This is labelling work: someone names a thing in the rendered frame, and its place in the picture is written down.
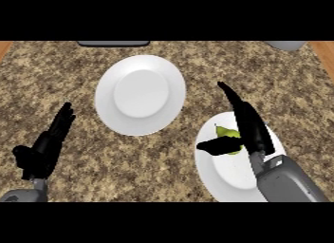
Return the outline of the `dark grey flat appliance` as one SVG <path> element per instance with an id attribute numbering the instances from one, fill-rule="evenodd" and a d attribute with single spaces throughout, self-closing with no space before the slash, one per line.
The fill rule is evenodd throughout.
<path id="1" fill-rule="evenodd" d="M 151 41 L 77 41 L 83 47 L 145 47 Z"/>

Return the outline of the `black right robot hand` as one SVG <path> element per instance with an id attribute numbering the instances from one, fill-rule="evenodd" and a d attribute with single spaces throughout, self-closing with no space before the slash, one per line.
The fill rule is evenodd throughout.
<path id="1" fill-rule="evenodd" d="M 223 136 L 201 141 L 196 144 L 196 149 L 205 151 L 212 156 L 221 156 L 233 153 L 239 146 L 243 146 L 248 154 L 260 152 L 266 156 L 272 155 L 274 153 L 274 146 L 263 118 L 255 108 L 223 82 L 218 82 L 217 86 L 221 88 L 233 107 L 239 137 L 230 138 Z"/>

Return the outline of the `small white plate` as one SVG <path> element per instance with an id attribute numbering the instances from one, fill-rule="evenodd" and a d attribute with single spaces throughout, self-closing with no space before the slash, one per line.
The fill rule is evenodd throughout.
<path id="1" fill-rule="evenodd" d="M 238 130 L 233 112 L 223 112 L 208 119 L 198 132 L 195 143 L 217 138 L 217 126 Z M 195 164 L 199 179 L 218 202 L 266 202 L 257 188 L 245 149 L 241 149 L 236 155 L 215 157 L 205 151 L 195 150 Z"/>

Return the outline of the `large white plate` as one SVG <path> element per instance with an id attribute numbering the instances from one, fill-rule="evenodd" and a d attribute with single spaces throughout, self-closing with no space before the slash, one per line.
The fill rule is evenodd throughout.
<path id="1" fill-rule="evenodd" d="M 145 136 L 170 125 L 186 96 L 174 64 L 155 55 L 133 55 L 106 69 L 96 87 L 94 108 L 118 134 Z"/>

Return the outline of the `green pear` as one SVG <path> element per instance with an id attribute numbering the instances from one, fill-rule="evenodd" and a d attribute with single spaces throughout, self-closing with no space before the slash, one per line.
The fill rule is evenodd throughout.
<path id="1" fill-rule="evenodd" d="M 214 124 L 217 137 L 241 138 L 239 132 L 235 129 L 229 129 L 223 126 Z M 242 145 L 235 152 L 227 153 L 227 155 L 236 155 L 242 149 Z"/>

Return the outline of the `pale grey round container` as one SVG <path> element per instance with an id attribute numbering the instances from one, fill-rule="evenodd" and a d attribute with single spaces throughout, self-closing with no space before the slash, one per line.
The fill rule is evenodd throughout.
<path id="1" fill-rule="evenodd" d="M 295 51 L 305 45 L 305 41 L 266 41 L 266 43 L 285 51 Z"/>

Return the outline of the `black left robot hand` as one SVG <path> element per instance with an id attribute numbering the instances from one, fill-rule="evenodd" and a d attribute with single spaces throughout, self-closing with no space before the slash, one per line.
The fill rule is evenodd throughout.
<path id="1" fill-rule="evenodd" d="M 63 103 L 52 124 L 47 130 L 40 133 L 32 146 L 18 145 L 13 148 L 15 164 L 22 170 L 21 178 L 24 180 L 49 178 L 74 118 L 71 103 Z"/>

